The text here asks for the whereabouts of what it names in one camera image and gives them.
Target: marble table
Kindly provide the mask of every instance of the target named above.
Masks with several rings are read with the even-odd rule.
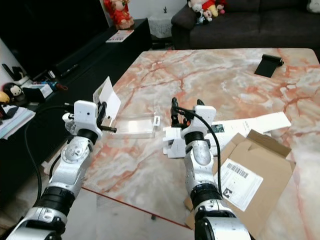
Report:
[[[272,78],[255,75],[263,54],[281,56]],[[297,162],[286,189],[258,239],[315,240],[320,236],[320,65],[311,49],[256,48],[143,52],[114,86],[119,116],[156,112],[170,125],[172,97],[191,109],[202,99],[215,120],[285,112],[289,129],[272,136],[292,148]],[[96,144],[84,188],[184,224],[185,166],[163,155],[154,139],[115,139]]]

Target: black tv stand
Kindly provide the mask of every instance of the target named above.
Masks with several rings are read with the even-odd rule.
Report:
[[[111,27],[110,37],[116,32],[116,28]],[[46,107],[74,103],[77,100],[92,101],[93,92],[108,76],[114,85],[141,52],[148,51],[151,47],[148,20],[135,20],[134,33],[124,42],[101,44],[79,61],[74,71],[59,80],[68,87],[68,91],[55,92],[45,103],[30,109],[37,112]],[[35,116],[29,126],[28,143],[38,166],[52,157],[69,135],[65,130],[62,115],[61,110],[53,110]],[[8,140],[0,140],[0,208],[10,201],[17,189],[34,174],[24,143],[24,129],[20,128]]]

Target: red figurine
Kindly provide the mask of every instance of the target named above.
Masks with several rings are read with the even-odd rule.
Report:
[[[130,0],[103,0],[104,7],[110,14],[117,29],[128,29],[135,24],[129,14],[128,3]]]

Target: transparent container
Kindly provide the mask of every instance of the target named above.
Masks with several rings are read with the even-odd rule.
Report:
[[[135,114],[130,116],[117,116],[113,122],[117,129],[115,137],[129,137],[133,139],[150,139],[156,135],[160,126],[160,116],[156,113]]]

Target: black cable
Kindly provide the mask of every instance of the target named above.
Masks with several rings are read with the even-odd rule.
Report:
[[[199,116],[195,112],[193,112],[191,110],[188,110],[188,109],[185,109],[185,108],[182,108],[182,107],[179,107],[179,106],[173,106],[173,108],[175,108],[177,110],[180,110],[180,111],[183,111],[183,112],[187,113],[188,115],[192,115],[192,116],[196,117],[197,119],[199,119],[208,128],[208,130],[212,134],[213,139],[214,139],[215,144],[216,144],[217,157],[218,157],[218,169],[217,169],[217,172],[218,172],[218,190],[219,190],[220,195],[222,196],[222,189],[221,189],[221,153],[220,153],[220,144],[219,144],[219,141],[218,141],[218,138],[217,138],[215,132],[212,130],[211,126],[206,122],[206,120],[203,119],[202,116]]]
[[[53,171],[54,171],[54,167],[56,165],[56,163],[59,161],[61,157],[61,153],[59,154],[59,156],[54,160],[54,162],[52,163],[51,167],[50,167],[50,172],[49,172],[49,178],[51,179],[52,178],[52,174],[53,174]]]
[[[25,146],[26,146],[26,150],[29,154],[29,157],[31,158],[31,162],[32,162],[32,165],[34,167],[34,170],[35,170],[35,174],[36,174],[36,178],[37,178],[37,182],[38,182],[38,193],[37,193],[37,196],[36,196],[36,202],[41,198],[41,193],[42,193],[42,179],[41,179],[41,175],[40,175],[40,171],[39,171],[39,168],[36,164],[36,161],[34,159],[34,157],[32,156],[32,153],[30,151],[30,148],[29,148],[29,145],[28,145],[28,138],[27,138],[27,131],[28,131],[28,128],[31,124],[31,122],[36,118],[38,117],[39,115],[49,111],[49,110],[53,110],[53,109],[64,109],[66,110],[69,106],[67,105],[60,105],[60,106],[49,106],[49,107],[46,107],[46,108],[43,108],[41,110],[39,110],[37,113],[36,113],[36,116],[34,116],[34,118],[32,118],[25,126],[25,129],[24,129],[24,143],[25,143]]]

